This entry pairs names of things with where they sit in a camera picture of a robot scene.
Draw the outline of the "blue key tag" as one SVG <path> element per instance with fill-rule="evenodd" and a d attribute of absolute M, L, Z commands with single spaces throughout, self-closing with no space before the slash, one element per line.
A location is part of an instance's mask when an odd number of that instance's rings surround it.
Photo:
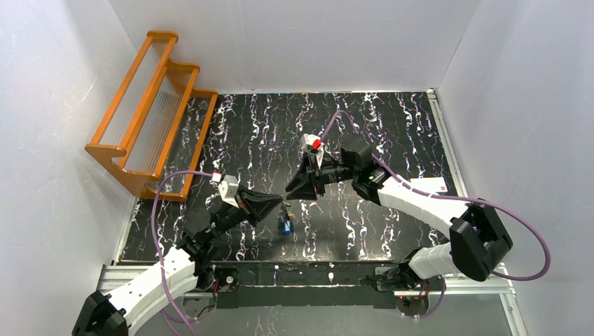
<path fill-rule="evenodd" d="M 277 227 L 284 235 L 290 235 L 293 233 L 293 221 L 291 216 L 287 213 L 279 213 L 277 218 Z"/>

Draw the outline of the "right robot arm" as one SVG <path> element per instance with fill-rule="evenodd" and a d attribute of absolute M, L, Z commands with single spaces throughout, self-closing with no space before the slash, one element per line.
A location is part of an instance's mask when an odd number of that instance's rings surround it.
<path fill-rule="evenodd" d="M 415 192 L 374 158 L 372 148 L 360 136 L 344 136 L 340 145 L 340 159 L 336 160 L 324 152 L 320 137 L 301 137 L 303 158 L 285 188 L 288 199 L 315 201 L 324 195 L 327 185 L 350 181 L 363 200 L 413 216 L 447 239 L 444 244 L 414 250 L 396 267 L 381 271 L 372 280 L 397 288 L 413 288 L 445 274 L 485 281 L 511 250 L 513 242 L 491 206 Z"/>

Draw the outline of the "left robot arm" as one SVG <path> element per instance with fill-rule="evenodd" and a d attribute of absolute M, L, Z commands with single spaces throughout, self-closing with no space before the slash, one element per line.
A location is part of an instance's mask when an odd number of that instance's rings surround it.
<path fill-rule="evenodd" d="M 219 206 L 199 210 L 161 261 L 106 294 L 90 294 L 72 335 L 134 335 L 175 298 L 209 283 L 216 239 L 240 223 L 257 225 L 283 202 L 281 195 L 243 185 L 225 191 L 222 199 Z"/>

